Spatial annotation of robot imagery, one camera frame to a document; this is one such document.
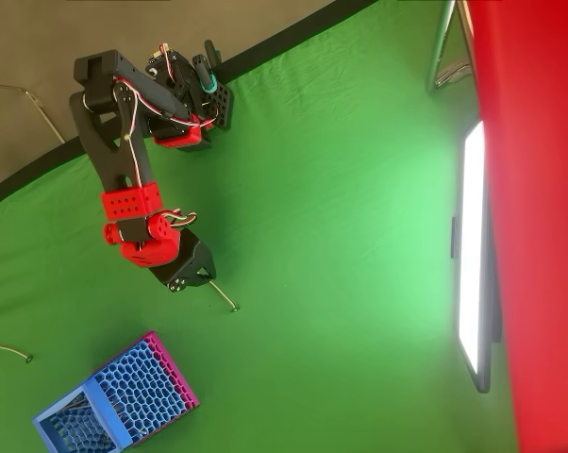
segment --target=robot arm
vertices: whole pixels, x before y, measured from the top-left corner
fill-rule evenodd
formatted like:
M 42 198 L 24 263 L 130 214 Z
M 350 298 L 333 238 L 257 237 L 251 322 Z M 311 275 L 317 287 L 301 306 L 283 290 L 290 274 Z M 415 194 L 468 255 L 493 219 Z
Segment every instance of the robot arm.
M 104 188 L 105 241 L 119 244 L 125 259 L 148 267 L 176 292 L 214 279 L 215 266 L 209 249 L 185 227 L 195 214 L 162 208 L 143 139 L 183 149 L 206 145 L 207 129 L 227 127 L 231 92 L 215 79 L 204 56 L 194 57 L 192 65 L 166 44 L 146 72 L 154 78 L 115 50 L 77 59 L 75 80 L 84 91 L 71 96 L 70 106 Z M 109 112 L 121 121 L 118 145 L 101 134 L 100 114 Z M 171 224 L 167 217 L 183 222 Z

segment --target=red joint housing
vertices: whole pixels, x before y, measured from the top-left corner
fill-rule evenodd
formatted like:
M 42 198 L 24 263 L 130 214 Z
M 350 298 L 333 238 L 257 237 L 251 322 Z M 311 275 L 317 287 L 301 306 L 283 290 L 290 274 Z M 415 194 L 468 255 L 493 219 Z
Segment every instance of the red joint housing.
M 123 243 L 123 238 L 121 238 L 121 234 L 116 224 L 104 224 L 102 233 L 104 235 L 104 241 L 106 241 L 108 245 Z
M 193 113 L 190 122 L 200 123 L 196 115 Z M 200 130 L 200 126 L 190 126 L 185 134 L 178 137 L 172 137 L 170 139 L 157 139 L 154 137 L 154 143 L 167 148 L 190 146 L 191 144 L 200 143 L 200 140 L 202 140 L 202 131 Z
M 150 215 L 162 208 L 156 182 L 150 182 L 141 187 L 100 193 L 99 197 L 108 220 Z
M 166 264 L 179 253 L 179 231 L 172 229 L 162 214 L 148 219 L 148 232 L 153 239 L 144 243 L 122 243 L 121 255 L 140 267 Z

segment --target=gray wall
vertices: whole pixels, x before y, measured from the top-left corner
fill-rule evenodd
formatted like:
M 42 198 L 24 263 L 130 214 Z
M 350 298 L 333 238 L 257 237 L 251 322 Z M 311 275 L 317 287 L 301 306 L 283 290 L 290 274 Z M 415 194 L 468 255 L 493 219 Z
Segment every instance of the gray wall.
M 330 0 L 0 1 L 0 84 L 35 92 L 58 131 L 76 135 L 68 109 L 80 86 L 76 58 L 116 48 L 138 67 L 168 42 L 186 57 L 212 39 L 224 59 L 276 34 Z M 0 181 L 59 145 L 20 92 L 0 90 Z

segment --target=black frame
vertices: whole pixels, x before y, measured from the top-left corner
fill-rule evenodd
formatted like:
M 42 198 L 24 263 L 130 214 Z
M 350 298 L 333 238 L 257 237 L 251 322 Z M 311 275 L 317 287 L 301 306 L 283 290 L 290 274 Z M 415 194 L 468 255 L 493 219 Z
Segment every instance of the black frame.
M 222 62 L 216 70 L 217 78 L 226 84 L 375 2 L 376 0 L 335 0 L 267 40 Z M 102 124 L 102 134 L 107 140 L 116 139 L 120 134 L 120 122 L 116 118 L 106 121 Z M 45 153 L 0 182 L 0 202 L 29 182 L 83 154 L 85 151 L 78 137 Z
M 500 311 L 500 299 L 498 290 L 498 278 L 496 269 L 495 245 L 493 241 L 492 216 L 490 210 L 490 197 L 487 184 L 487 170 L 484 168 L 483 176 L 483 206 L 482 206 L 482 229 L 481 229 L 481 276 L 479 279 L 479 331 L 478 331 L 478 356 L 477 369 L 473 365 L 462 346 L 459 338 L 459 308 L 460 308 L 460 265 L 462 260 L 461 235 L 462 235 L 462 202 L 464 188 L 464 156 L 465 141 L 468 135 L 475 129 L 478 121 L 463 135 L 459 159 L 459 205 L 458 217 L 452 221 L 452 258 L 457 259 L 455 269 L 455 331 L 459 348 L 466 363 L 478 392 L 486 394 L 491 386 L 492 374 L 492 342 L 500 342 L 502 337 L 502 317 Z

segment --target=green screen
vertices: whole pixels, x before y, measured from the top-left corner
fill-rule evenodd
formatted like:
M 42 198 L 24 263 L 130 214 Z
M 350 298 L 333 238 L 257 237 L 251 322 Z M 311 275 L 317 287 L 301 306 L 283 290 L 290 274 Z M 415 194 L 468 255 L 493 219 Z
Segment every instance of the green screen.
M 425 91 L 439 7 L 374 4 L 241 76 L 208 151 L 147 143 L 237 313 L 103 242 L 86 157 L 0 204 L 0 343 L 35 354 L 0 351 L 0 452 L 45 451 L 30 417 L 149 329 L 200 407 L 140 452 L 516 450 L 501 346 L 478 394 L 453 325 L 476 100 L 471 77 Z M 447 52 L 461 47 L 456 30 Z

